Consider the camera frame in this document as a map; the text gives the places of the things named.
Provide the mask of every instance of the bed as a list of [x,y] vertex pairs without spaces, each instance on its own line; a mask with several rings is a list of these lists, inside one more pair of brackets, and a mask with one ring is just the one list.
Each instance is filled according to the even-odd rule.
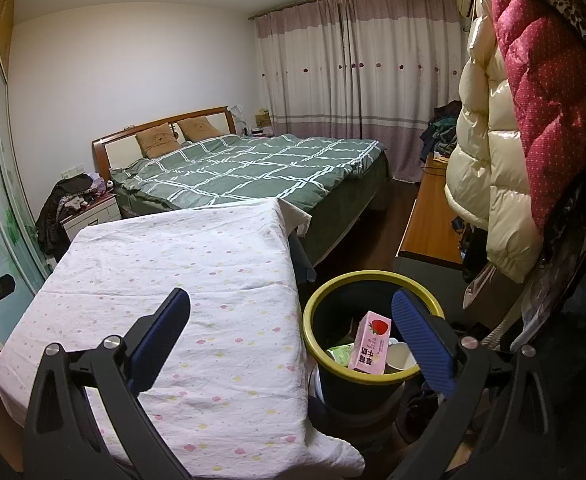
[[[228,137],[185,140],[177,121],[201,116]],[[135,134],[163,123],[171,124],[183,149],[159,160],[143,158]],[[388,178],[384,148],[373,140],[234,134],[228,108],[210,108],[132,126],[95,140],[93,149],[100,176],[114,182],[126,217],[284,198],[312,217],[301,243],[313,265],[337,245]]]
[[[307,420],[287,236],[309,215],[276,198],[141,216],[83,229],[0,354],[0,395],[24,424],[45,346],[94,348],[124,334],[179,286],[191,319],[140,402],[197,478],[358,476],[359,453]],[[126,460],[89,390],[110,453]]]

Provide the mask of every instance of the strawberry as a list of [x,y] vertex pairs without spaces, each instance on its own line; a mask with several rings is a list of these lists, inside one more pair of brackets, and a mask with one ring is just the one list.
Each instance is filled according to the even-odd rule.
[[369,323],[369,328],[375,335],[385,334],[388,330],[388,324],[381,319],[375,319]]

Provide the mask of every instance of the dark wooden floor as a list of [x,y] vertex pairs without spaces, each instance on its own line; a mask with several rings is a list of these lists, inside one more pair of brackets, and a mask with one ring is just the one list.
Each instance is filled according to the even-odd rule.
[[[417,196],[417,186],[392,180],[388,183],[388,207],[366,210],[340,244],[317,266],[317,288],[328,280],[354,270],[393,270],[393,260]],[[305,303],[307,291],[301,292]],[[16,470],[22,470],[23,430],[14,423],[0,399],[0,452]],[[367,469],[360,479],[383,480],[397,466],[404,452],[394,435],[387,447],[366,457]]]

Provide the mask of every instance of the pillow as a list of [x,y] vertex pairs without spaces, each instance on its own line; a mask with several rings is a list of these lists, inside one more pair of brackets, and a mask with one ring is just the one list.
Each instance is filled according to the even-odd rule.
[[205,116],[196,117],[195,119],[182,119],[182,121],[177,121],[177,124],[180,126],[182,133],[193,142],[224,135],[213,124],[209,123]]
[[142,155],[148,158],[157,158],[181,148],[168,123],[144,130],[136,134],[135,137],[142,150]]

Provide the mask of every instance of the pink and white curtain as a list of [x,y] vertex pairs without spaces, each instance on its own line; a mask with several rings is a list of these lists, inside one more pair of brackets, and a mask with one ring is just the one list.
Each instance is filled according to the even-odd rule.
[[380,140],[399,180],[421,180],[421,132],[458,99],[455,0],[320,0],[255,19],[278,135]]

